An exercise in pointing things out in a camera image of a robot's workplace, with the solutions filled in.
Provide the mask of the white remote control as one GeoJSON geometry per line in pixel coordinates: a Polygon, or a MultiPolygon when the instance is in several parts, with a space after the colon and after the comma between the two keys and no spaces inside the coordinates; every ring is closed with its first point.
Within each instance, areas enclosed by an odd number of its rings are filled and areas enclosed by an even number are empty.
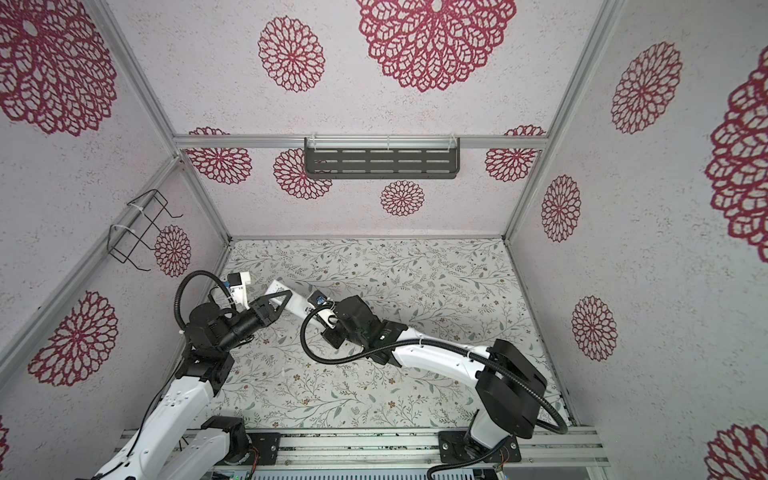
{"type": "Polygon", "coordinates": [[[309,303],[308,299],[299,292],[293,290],[279,280],[273,280],[265,291],[265,294],[281,290],[291,290],[293,292],[293,296],[284,311],[304,319],[309,314],[309,303]]]}

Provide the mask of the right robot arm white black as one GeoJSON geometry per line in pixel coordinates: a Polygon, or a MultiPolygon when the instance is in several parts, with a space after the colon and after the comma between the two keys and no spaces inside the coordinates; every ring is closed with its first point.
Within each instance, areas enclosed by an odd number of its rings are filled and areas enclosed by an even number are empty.
{"type": "Polygon", "coordinates": [[[358,296],[332,302],[319,297],[305,318],[324,327],[322,337],[338,349],[349,342],[361,351],[344,358],[321,359],[302,347],[317,363],[341,365],[370,360],[379,365],[419,369],[472,388],[480,399],[469,427],[469,440],[492,447],[501,438],[530,439],[536,428],[559,432],[567,427],[545,399],[547,380],[512,343],[497,339],[490,346],[466,346],[428,336],[400,322],[377,317],[358,296]]]}

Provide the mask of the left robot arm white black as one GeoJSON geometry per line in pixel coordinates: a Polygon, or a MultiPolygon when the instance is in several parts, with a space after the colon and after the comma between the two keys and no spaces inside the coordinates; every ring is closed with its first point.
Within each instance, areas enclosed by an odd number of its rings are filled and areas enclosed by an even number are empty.
{"type": "Polygon", "coordinates": [[[195,418],[220,392],[234,365],[231,351],[245,345],[256,331],[300,308],[290,290],[261,296],[243,311],[233,300],[227,308],[215,302],[195,307],[182,321],[185,356],[169,385],[150,403],[139,429],[94,475],[96,479],[198,479],[214,465],[256,464],[260,454],[242,419],[212,416],[179,453],[195,418]]]}

